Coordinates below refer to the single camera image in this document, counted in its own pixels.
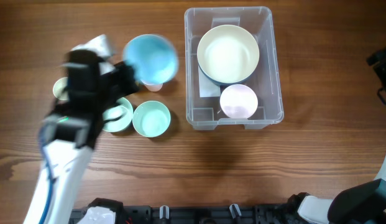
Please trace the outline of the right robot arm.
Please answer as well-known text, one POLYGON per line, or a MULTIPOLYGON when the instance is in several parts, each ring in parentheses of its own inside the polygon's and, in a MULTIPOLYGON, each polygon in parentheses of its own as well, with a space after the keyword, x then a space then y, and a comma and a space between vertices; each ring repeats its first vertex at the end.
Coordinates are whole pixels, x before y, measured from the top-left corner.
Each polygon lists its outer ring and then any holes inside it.
MULTIPOLYGON (((366 60, 381 82, 377 96, 386 106, 386 47, 366 60)), ((297 213, 308 223, 386 223, 386 156, 373 181, 339 193, 334 199, 304 195, 297 213)))

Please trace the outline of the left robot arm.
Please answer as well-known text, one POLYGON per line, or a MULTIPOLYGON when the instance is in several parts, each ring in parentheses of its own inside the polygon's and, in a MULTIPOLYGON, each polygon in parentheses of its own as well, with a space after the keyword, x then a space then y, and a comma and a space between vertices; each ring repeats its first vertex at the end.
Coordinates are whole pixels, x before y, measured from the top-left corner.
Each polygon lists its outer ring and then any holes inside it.
POLYGON ((25 223, 68 222, 103 126, 125 116, 103 114, 139 90, 132 66, 119 62, 103 73, 100 65, 105 62, 92 50, 67 53, 67 80, 60 89, 67 100, 62 103, 56 97, 42 121, 37 138, 42 165, 25 223))

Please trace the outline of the pink small bowl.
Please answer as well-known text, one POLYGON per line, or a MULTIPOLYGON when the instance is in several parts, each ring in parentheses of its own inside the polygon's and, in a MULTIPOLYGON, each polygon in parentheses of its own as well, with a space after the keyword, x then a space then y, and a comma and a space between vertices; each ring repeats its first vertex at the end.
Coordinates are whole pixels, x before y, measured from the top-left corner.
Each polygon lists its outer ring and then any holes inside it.
POLYGON ((224 114, 232 119, 250 118, 259 105, 255 92, 243 84, 225 88, 221 93, 219 103, 224 114))

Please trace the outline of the clear plastic storage container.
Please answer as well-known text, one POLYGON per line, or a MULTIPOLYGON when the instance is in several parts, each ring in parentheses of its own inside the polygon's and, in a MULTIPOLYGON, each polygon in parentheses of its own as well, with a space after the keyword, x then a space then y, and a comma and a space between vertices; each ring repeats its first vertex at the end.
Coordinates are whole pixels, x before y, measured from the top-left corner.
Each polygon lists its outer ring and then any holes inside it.
POLYGON ((195 130, 214 130, 220 125, 242 124, 246 129, 263 129, 284 118, 277 49, 272 12, 265 6, 193 7, 185 11, 186 120, 195 130), (247 119, 232 119, 222 111, 219 98, 200 98, 197 46, 210 29, 235 25, 256 39, 260 60, 256 73, 244 84, 257 95, 257 111, 247 119))

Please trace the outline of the dark blue bowl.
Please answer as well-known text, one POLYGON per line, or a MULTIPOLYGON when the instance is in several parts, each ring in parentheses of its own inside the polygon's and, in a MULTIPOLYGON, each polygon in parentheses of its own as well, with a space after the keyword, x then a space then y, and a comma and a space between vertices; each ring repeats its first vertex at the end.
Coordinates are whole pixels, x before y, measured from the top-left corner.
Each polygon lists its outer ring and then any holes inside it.
POLYGON ((246 81, 248 81, 248 80, 256 73, 256 71, 257 71, 257 68, 255 68, 255 70, 254 70, 250 75, 248 75, 247 77, 245 77, 244 79, 239 80, 239 81, 237 81, 237 82, 226 83, 226 82, 220 82, 220 81, 217 81, 217 80, 211 78, 210 76, 208 76, 208 74, 206 74, 206 73, 204 72, 204 70, 201 68, 201 65, 200 65, 200 64, 198 64, 198 69, 199 69, 199 71, 202 72, 202 74, 203 74, 206 78, 208 78, 208 79, 211 80, 215 85, 218 85, 218 86, 221 86, 221 85, 243 84, 243 83, 245 83, 246 81))

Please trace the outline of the cream bowl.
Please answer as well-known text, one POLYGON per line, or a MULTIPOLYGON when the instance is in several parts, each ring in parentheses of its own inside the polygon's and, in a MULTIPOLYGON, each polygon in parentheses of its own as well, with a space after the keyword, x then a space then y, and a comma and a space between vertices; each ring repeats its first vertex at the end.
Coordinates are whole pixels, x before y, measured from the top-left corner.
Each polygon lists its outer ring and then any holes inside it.
POLYGON ((197 46, 197 60, 208 76, 226 83, 250 75, 260 60, 254 36, 242 27, 221 25, 202 36, 197 46))

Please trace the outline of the mint small bowl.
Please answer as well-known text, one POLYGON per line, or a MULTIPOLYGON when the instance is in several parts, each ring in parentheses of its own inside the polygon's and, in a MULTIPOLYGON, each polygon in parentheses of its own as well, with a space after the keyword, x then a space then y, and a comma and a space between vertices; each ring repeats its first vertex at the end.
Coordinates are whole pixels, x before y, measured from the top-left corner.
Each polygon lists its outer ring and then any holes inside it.
POLYGON ((134 109, 126 98, 120 98, 116 105, 103 113, 103 131, 117 133, 125 130, 132 122, 134 109))
POLYGON ((159 101, 146 101, 134 111, 132 124, 134 129, 146 138, 162 135, 170 126, 170 110, 159 101))

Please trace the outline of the light blue small bowl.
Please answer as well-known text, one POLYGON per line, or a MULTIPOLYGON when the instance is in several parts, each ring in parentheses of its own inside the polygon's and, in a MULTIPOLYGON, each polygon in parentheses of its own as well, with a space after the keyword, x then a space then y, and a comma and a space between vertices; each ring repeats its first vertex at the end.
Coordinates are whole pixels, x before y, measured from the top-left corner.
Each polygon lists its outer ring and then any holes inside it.
POLYGON ((124 47, 123 61, 133 67, 135 78, 153 85, 172 80, 178 72, 178 54, 162 35, 142 34, 124 47))

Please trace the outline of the cream cup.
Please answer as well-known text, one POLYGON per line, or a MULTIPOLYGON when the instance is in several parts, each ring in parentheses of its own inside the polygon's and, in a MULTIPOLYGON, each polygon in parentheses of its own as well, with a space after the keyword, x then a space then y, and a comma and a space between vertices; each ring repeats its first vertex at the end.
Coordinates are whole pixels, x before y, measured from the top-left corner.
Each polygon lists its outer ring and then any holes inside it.
POLYGON ((68 93, 65 91, 65 88, 67 87, 68 84, 68 78, 63 77, 57 80, 53 86, 53 95, 55 98, 66 101, 68 100, 68 93))

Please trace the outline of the pink cup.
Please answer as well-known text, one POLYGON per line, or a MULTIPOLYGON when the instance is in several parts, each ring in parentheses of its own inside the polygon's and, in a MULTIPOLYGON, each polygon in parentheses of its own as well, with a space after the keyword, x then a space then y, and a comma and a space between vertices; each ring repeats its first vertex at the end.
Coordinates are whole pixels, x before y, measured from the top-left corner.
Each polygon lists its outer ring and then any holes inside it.
POLYGON ((145 82, 143 80, 141 82, 149 91, 152 91, 152 92, 159 91, 163 87, 162 83, 152 84, 152 83, 145 82))

